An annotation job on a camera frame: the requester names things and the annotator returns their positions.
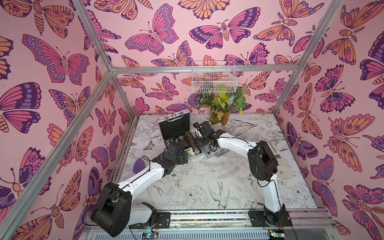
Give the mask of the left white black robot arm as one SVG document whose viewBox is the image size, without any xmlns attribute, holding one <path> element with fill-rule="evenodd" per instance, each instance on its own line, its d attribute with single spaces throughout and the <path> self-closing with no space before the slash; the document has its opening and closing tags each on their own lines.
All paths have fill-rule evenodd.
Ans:
<svg viewBox="0 0 384 240">
<path fill-rule="evenodd" d="M 144 170 L 118 184 L 107 183 L 92 210 L 91 221 L 111 237 L 134 225 L 152 228 L 158 222 L 158 210 L 146 202 L 137 202 L 136 198 L 150 185 L 169 175 L 177 164 L 187 160 L 183 145 L 171 142 Z"/>
</svg>

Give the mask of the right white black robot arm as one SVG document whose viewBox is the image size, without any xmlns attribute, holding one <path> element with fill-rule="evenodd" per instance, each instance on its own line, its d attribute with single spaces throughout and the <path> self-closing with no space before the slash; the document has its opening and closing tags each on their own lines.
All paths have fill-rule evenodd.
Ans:
<svg viewBox="0 0 384 240">
<path fill-rule="evenodd" d="M 248 159 L 251 174 L 263 190 L 264 210 L 270 222 L 277 222 L 285 215 L 277 187 L 279 149 L 265 141 L 249 142 L 234 137 L 225 130 L 215 130 L 209 122 L 194 123 L 197 136 L 205 145 L 228 149 Z"/>
</svg>

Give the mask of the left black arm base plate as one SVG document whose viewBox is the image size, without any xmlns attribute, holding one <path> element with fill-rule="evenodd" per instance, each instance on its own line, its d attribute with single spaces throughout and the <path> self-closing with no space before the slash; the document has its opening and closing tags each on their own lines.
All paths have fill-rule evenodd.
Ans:
<svg viewBox="0 0 384 240">
<path fill-rule="evenodd" d="M 169 229 L 171 223 L 170 212 L 159 212 L 155 215 L 151 215 L 150 219 L 146 223 L 138 223 L 130 225 L 131 229 Z"/>
</svg>

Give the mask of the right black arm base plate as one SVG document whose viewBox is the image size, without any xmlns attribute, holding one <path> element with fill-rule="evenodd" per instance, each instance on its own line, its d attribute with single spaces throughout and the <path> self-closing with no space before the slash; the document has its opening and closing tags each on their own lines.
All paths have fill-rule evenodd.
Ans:
<svg viewBox="0 0 384 240">
<path fill-rule="evenodd" d="M 292 227 L 293 223 L 289 213 L 281 209 L 277 213 L 272 213 L 269 210 L 257 211 L 249 210 L 249 218 L 251 219 L 252 227 Z"/>
</svg>

